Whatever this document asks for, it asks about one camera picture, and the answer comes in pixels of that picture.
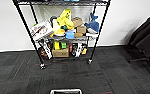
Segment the plush toy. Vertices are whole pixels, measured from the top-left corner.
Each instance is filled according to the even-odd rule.
[[[71,21],[71,10],[70,9],[65,9],[62,14],[60,15],[59,18],[56,19],[58,24],[61,26],[67,26],[67,29],[73,30],[74,29],[74,24]]]
[[[98,33],[99,32],[99,23],[95,21],[98,16],[94,16],[94,14],[90,13],[91,22],[85,23],[84,25],[87,27],[88,32],[90,33]]]

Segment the floor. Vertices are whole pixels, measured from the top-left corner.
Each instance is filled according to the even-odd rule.
[[[146,62],[128,62],[126,46],[97,47],[85,59],[44,62],[35,51],[0,53],[0,94],[49,94],[52,89],[81,89],[83,94],[150,94]]]

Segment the black wire shelf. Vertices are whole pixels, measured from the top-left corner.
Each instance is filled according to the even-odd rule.
[[[29,0],[16,0],[18,5],[30,5]],[[106,6],[107,1],[102,0],[84,0],[84,1],[62,1],[62,0],[52,0],[52,1],[31,1],[32,5],[48,5],[48,6]]]

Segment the shelf post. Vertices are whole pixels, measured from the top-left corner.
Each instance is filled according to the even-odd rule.
[[[37,20],[37,17],[36,17],[36,15],[35,15],[35,11],[34,11],[34,8],[33,8],[33,6],[32,6],[31,1],[30,1],[29,3],[30,3],[30,7],[31,7],[31,10],[32,10],[32,14],[33,14],[33,16],[34,16],[35,22],[36,22],[36,24],[38,24],[38,20]]]
[[[20,9],[20,7],[19,7],[19,5],[18,5],[18,1],[17,1],[17,0],[13,0],[13,3],[14,3],[14,5],[16,6],[17,11],[18,11],[18,13],[19,13],[19,15],[20,15],[20,17],[21,17],[23,23],[24,23],[24,26],[25,26],[25,28],[26,28],[26,30],[27,30],[27,33],[28,33],[28,35],[29,35],[29,37],[30,37],[30,39],[31,39],[32,44],[34,45],[34,48],[35,48],[35,50],[36,50],[36,52],[37,52],[37,54],[38,54],[38,57],[39,57],[39,59],[40,59],[41,66],[42,66],[42,65],[44,65],[44,63],[43,63],[42,58],[41,58],[41,56],[40,56],[40,54],[39,54],[39,52],[38,52],[38,50],[37,50],[37,47],[36,47],[36,45],[35,45],[35,41],[33,40],[32,36],[31,36],[31,33],[30,33],[30,31],[29,31],[29,28],[28,28],[28,25],[27,25],[27,23],[26,23],[26,21],[25,21],[25,18],[24,18],[23,14],[22,14],[22,11],[21,11],[21,9]]]
[[[103,16],[103,19],[102,19],[102,22],[101,22],[101,26],[100,26],[100,29],[99,29],[98,37],[96,38],[96,42],[95,42],[95,45],[94,45],[94,48],[93,48],[91,57],[90,57],[90,59],[89,59],[89,64],[92,62],[92,58],[93,58],[93,55],[94,55],[94,51],[95,51],[95,48],[96,48],[96,46],[97,46],[97,42],[98,42],[98,39],[99,39],[99,36],[100,36],[100,33],[101,33],[101,29],[102,29],[102,27],[103,27],[103,23],[104,23],[104,21],[105,21],[106,14],[107,14],[107,12],[108,12],[108,8],[109,8],[109,6],[110,6],[110,2],[111,2],[111,0],[108,0],[108,2],[107,2],[106,9],[105,9],[105,12],[104,12],[104,16]]]

